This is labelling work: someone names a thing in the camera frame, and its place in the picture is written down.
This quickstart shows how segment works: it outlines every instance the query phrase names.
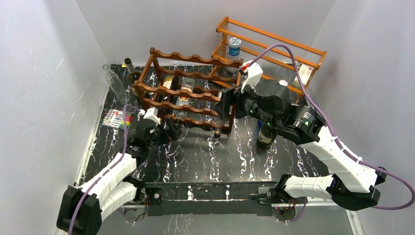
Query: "dark glass bottle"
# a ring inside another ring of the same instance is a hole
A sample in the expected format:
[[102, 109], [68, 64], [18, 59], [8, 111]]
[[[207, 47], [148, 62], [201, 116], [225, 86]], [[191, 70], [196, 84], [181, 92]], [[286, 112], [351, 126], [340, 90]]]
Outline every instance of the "dark glass bottle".
[[133, 91], [137, 100], [139, 100], [138, 93], [136, 89], [134, 88], [134, 82], [140, 78], [141, 72], [136, 71], [136, 69], [133, 66], [133, 63], [131, 63], [130, 58], [125, 58], [124, 63], [125, 63], [125, 66], [127, 66], [127, 70], [128, 70], [127, 80], [130, 83], [131, 90]]
[[275, 128], [263, 124], [256, 139], [256, 146], [260, 149], [269, 149], [273, 144], [278, 132]]
[[[164, 79], [163, 86], [172, 90], [176, 91], [179, 89], [179, 77], [178, 76], [167, 76]], [[175, 99], [177, 96], [175, 95], [167, 95], [167, 94], [160, 94], [157, 96], [156, 102], [162, 103], [164, 101], [170, 102], [172, 104], [175, 104]], [[172, 113], [173, 110], [171, 109], [160, 109], [159, 113], [157, 114], [157, 117], [163, 118], [165, 115]]]

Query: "white wall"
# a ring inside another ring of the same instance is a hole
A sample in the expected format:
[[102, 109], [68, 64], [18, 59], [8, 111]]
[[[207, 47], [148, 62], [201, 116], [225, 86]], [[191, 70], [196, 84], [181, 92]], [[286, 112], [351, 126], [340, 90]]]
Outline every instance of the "white wall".
[[[415, 186], [415, 1], [337, 0], [313, 46], [327, 50], [311, 95], [339, 137], [364, 161]], [[409, 191], [389, 177], [380, 205], [397, 206]], [[359, 212], [366, 235], [414, 234], [415, 207]]]
[[0, 234], [55, 234], [106, 90], [74, 0], [0, 0]]
[[310, 45], [335, 0], [76, 1], [111, 63], [145, 65], [151, 47], [210, 58], [225, 16]]

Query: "black marble table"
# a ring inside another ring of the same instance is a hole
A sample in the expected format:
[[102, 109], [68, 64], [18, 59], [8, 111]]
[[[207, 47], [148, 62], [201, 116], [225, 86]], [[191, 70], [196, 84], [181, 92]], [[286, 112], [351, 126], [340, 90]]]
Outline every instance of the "black marble table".
[[[209, 74], [211, 66], [180, 66], [184, 71], [200, 71]], [[112, 66], [112, 69], [123, 80], [125, 88], [130, 90], [126, 80], [127, 70], [122, 66]], [[156, 75], [151, 68], [146, 84], [155, 86]], [[211, 82], [196, 79], [197, 84], [205, 88], [213, 88]], [[130, 103], [140, 108], [132, 91]], [[212, 103], [193, 100], [191, 105], [197, 108], [209, 107]], [[113, 92], [108, 91], [101, 120], [110, 109], [122, 110], [122, 105], [116, 100]], [[128, 134], [134, 134], [137, 119], [142, 118], [133, 109], [135, 117], [128, 129]], [[189, 114], [193, 118], [213, 120], [213, 117]], [[199, 128], [185, 128], [179, 141], [163, 146], [154, 146], [148, 159], [135, 171], [134, 177], [145, 182], [265, 182], [278, 181], [282, 174], [296, 176], [324, 176], [328, 174], [327, 167], [311, 153], [295, 145], [291, 141], [277, 137], [268, 151], [257, 149], [257, 120], [251, 117], [235, 120], [229, 136], [222, 135], [219, 141], [212, 138], [213, 131], [208, 132]], [[93, 142], [89, 163], [83, 183], [91, 179], [104, 168], [121, 149], [123, 145], [123, 130], [114, 129], [100, 123]]]

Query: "wooden frame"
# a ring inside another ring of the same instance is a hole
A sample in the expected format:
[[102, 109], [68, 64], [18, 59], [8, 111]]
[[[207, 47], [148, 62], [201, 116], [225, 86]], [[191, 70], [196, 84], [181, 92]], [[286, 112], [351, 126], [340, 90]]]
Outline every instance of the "wooden frame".
[[[270, 45], [267, 45], [265, 43], [262, 43], [262, 42], [253, 40], [253, 39], [251, 39], [249, 37], [246, 37], [246, 36], [244, 36], [242, 34], [239, 34], [237, 32], [230, 31], [228, 29], [228, 24], [237, 25], [239, 27], [242, 27], [244, 29], [250, 30], [250, 31], [255, 32], [257, 34], [261, 34], [261, 35], [267, 36], [269, 38], [272, 38], [272, 39], [281, 41], [281, 42], [283, 42], [285, 44], [291, 45], [291, 46], [296, 47], [296, 48], [300, 48], [300, 49], [305, 50], [307, 52], [310, 52], [312, 54], [319, 55], [320, 57], [318, 59], [318, 62], [316, 62], [316, 63], [315, 62], [312, 62], [312, 61], [309, 61], [309, 60], [306, 60], [305, 58], [301, 58], [301, 57], [295, 56], [295, 60], [296, 61], [298, 61], [298, 62], [300, 62], [302, 64], [305, 64], [305, 65], [308, 65], [308, 66], [310, 66], [310, 67], [313, 68], [313, 71], [311, 72], [310, 78], [308, 79], [307, 83], [304, 86], [306, 89], [308, 88], [308, 85], [310, 84], [310, 82], [311, 82], [311, 80], [313, 78], [314, 73], [320, 68], [320, 66], [322, 65], [323, 60], [325, 58], [325, 55], [327, 54], [327, 51], [317, 50], [315, 48], [306, 46], [304, 44], [297, 43], [297, 42], [295, 42], [293, 40], [286, 39], [286, 38], [283, 38], [283, 37], [278, 36], [276, 34], [273, 34], [273, 33], [264, 31], [262, 29], [259, 29], [259, 28], [256, 28], [256, 27], [247, 25], [245, 23], [241, 23], [239, 21], [230, 19], [229, 17], [226, 16], [226, 17], [224, 17], [219, 22], [219, 24], [216, 27], [216, 32], [222, 33], [222, 39], [219, 42], [218, 46], [213, 51], [212, 58], [218, 58], [218, 59], [221, 59], [221, 60], [224, 60], [224, 61], [227, 61], [228, 62], [228, 60], [225, 59], [226, 46], [228, 44], [228, 36], [232, 36], [232, 37], [239, 38], [239, 39], [241, 39], [243, 41], [244, 44], [245, 43], [249, 43], [249, 44], [255, 45], [257, 47], [261, 47], [263, 49], [266, 49], [266, 48], [268, 48], [270, 46]], [[259, 55], [261, 53], [261, 51], [259, 51], [259, 52], [258, 51], [254, 51], [254, 50], [251, 50], [251, 49], [246, 48], [246, 47], [241, 47], [241, 51], [246, 52], [248, 54], [251, 54], [253, 56], [257, 56], [257, 55]], [[290, 55], [286, 51], [282, 51], [282, 50], [279, 50], [279, 49], [276, 49], [276, 48], [272, 49], [271, 51], [274, 52], [274, 53], [277, 53], [279, 55], [285, 56], [287, 58], [290, 58]], [[281, 61], [279, 61], [277, 59], [271, 58], [269, 56], [263, 56], [262, 59], [264, 59], [264, 60], [266, 60], [266, 61], [268, 61], [268, 62], [270, 62], [272, 64], [275, 64], [276, 66], [281, 66], [281, 67], [283, 67], [285, 69], [294, 71], [294, 67], [293, 66], [288, 65], [286, 63], [283, 63], [283, 62], [281, 62]], [[213, 69], [213, 71], [216, 72], [216, 71], [219, 70], [219, 68], [220, 68], [219, 66], [216, 66]], [[269, 75], [265, 75], [265, 74], [263, 74], [262, 78], [264, 78], [264, 79], [273, 79]], [[221, 84], [221, 83], [218, 83], [218, 82], [215, 82], [215, 83], [218, 84], [218, 85], [224, 86], [226, 88], [229, 88], [230, 87], [227, 84]], [[298, 94], [298, 97], [297, 97], [297, 100], [296, 100], [296, 103], [298, 103], [299, 100], [304, 95], [303, 92], [301, 91], [301, 89], [299, 87], [295, 87], [295, 86], [292, 86], [292, 85], [289, 85], [288, 86], [288, 89], [290, 89], [292, 92], [295, 92], [295, 93]]]
[[[215, 65], [216, 67], [209, 75], [200, 74], [198, 71], [197, 72], [185, 72], [180, 69], [167, 70], [166, 68], [163, 68], [159, 65], [158, 58], [200, 63], [200, 64], [206, 64], [206, 65]], [[150, 86], [145, 85], [144, 83], [144, 78], [147, 76], [148, 71], [152, 64], [154, 65], [154, 70], [156, 72], [156, 76], [159, 82], [157, 87], [150, 87]], [[220, 98], [217, 96], [219, 93], [218, 89], [208, 90], [208, 89], [205, 89], [199, 86], [195, 86], [195, 88], [193, 89], [195, 93], [189, 92], [188, 90], [172, 91], [170, 89], [167, 89], [166, 87], [162, 85], [163, 84], [162, 75], [170, 74], [170, 75], [177, 75], [177, 76], [184, 76], [184, 77], [195, 77], [195, 78], [212, 81], [220, 85], [227, 85], [229, 87], [232, 87], [227, 83], [232, 83], [232, 84], [235, 84], [235, 86], [239, 86], [240, 81], [241, 81], [241, 75], [238, 73], [237, 77], [230, 77], [230, 78], [221, 77], [217, 75], [216, 73], [217, 68], [221, 66], [239, 68], [242, 64], [243, 64], [242, 59], [235, 60], [235, 61], [229, 61], [229, 60], [223, 60], [220, 58], [204, 59], [204, 58], [201, 58], [199, 55], [183, 56], [177, 52], [173, 52], [171, 54], [164, 54], [161, 51], [156, 50], [152, 47], [150, 49], [150, 57], [148, 58], [148, 61], [141, 73], [141, 77], [137, 81], [134, 82], [134, 87], [137, 91], [138, 98], [144, 109], [148, 109], [149, 107], [154, 106], [154, 107], [159, 107], [159, 108], [183, 110], [186, 112], [192, 112], [192, 113], [217, 117], [218, 116], [217, 112], [215, 112], [214, 110], [210, 108], [196, 109], [196, 108], [191, 107], [190, 105], [176, 106], [168, 101], [164, 101], [162, 103], [156, 102], [157, 96], [159, 94], [183, 96], [183, 97], [188, 97], [192, 99], [207, 100], [207, 101], [212, 101], [212, 102], [220, 101]], [[149, 98], [146, 98], [146, 93], [154, 93], [155, 95], [153, 99], [149, 99]], [[231, 114], [230, 114], [230, 122], [229, 124], [225, 124], [222, 128], [222, 132], [225, 134], [230, 133], [232, 130], [235, 111], [236, 111], [236, 107], [235, 105], [233, 105], [231, 109]], [[178, 117], [175, 117], [171, 114], [166, 115], [163, 118], [178, 119]], [[203, 127], [210, 127], [210, 128], [216, 127], [215, 124], [210, 121], [197, 121], [189, 117], [180, 118], [180, 120], [182, 120], [182, 122], [186, 124], [195, 124], [195, 125], [200, 125]]]

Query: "marker set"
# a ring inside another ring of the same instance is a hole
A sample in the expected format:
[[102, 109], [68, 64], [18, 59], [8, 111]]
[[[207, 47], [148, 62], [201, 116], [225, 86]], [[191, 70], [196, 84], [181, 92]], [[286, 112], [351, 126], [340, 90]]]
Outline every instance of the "marker set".
[[[111, 109], [108, 111], [102, 120], [102, 124], [106, 126], [110, 126], [117, 129], [124, 129], [124, 121], [123, 121], [123, 112], [116, 109]], [[131, 122], [133, 121], [134, 113], [127, 112], [125, 117], [127, 121], [127, 127], [130, 126]]]

